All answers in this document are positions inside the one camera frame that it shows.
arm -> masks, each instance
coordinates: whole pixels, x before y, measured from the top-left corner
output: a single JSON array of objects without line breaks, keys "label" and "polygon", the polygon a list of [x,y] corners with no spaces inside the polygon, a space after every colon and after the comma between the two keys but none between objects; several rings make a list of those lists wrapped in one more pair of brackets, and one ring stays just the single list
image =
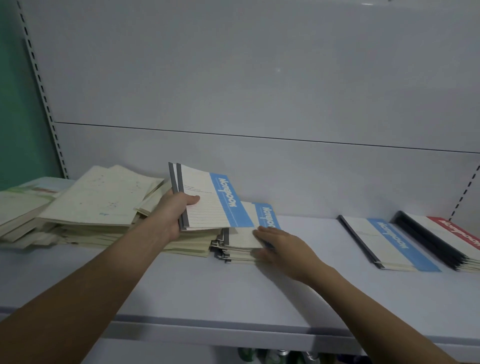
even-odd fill
[{"label": "arm", "polygon": [[80,363],[198,200],[165,195],[142,223],[0,322],[0,363]]},{"label": "arm", "polygon": [[254,235],[270,242],[262,249],[268,260],[289,277],[321,295],[337,312],[374,363],[457,363],[411,326],[350,284],[322,262],[300,238],[275,228],[259,227]]}]

blue stripe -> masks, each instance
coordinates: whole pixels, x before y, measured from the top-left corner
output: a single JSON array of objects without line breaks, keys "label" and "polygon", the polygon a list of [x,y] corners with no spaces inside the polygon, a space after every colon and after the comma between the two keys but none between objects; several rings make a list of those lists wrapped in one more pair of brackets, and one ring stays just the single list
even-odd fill
[{"label": "blue stripe", "polygon": [[273,211],[272,205],[269,204],[259,204],[253,203],[257,211],[257,217],[260,225],[268,228],[280,228],[280,225],[276,219],[275,212]]},{"label": "blue stripe", "polygon": [[253,222],[241,204],[228,177],[223,174],[210,173],[210,178],[230,226],[234,228],[253,227]]},{"label": "blue stripe", "polygon": [[409,241],[401,236],[392,225],[381,218],[367,219],[416,269],[422,272],[441,272],[441,270],[424,256]]}]

forearm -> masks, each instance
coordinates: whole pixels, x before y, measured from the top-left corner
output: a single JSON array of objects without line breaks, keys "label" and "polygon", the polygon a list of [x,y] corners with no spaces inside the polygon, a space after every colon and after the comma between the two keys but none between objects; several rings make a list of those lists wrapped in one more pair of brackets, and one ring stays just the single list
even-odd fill
[{"label": "forearm", "polygon": [[168,243],[148,219],[0,323],[0,362],[79,363]]},{"label": "forearm", "polygon": [[309,285],[338,313],[374,363],[456,363],[444,351],[321,264]]}]

teal wall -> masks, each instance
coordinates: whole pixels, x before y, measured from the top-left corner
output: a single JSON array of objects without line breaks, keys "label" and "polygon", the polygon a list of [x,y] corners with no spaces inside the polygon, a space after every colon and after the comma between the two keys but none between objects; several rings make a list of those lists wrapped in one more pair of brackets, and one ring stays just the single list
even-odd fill
[{"label": "teal wall", "polygon": [[0,0],[0,190],[62,177],[13,0]]}]

red stripe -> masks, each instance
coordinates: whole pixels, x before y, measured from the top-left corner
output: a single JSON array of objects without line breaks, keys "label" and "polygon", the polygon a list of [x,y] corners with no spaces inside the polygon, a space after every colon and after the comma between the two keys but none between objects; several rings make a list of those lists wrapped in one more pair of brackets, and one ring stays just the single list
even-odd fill
[{"label": "red stripe", "polygon": [[447,219],[433,218],[431,216],[427,216],[427,217],[430,220],[435,221],[441,227],[447,229],[452,234],[455,234],[456,236],[458,236],[463,241],[469,243],[471,246],[480,250],[480,239],[477,238],[476,236],[473,236],[472,234],[466,232],[461,227],[455,225],[454,223],[452,223],[451,221],[448,221]]}]

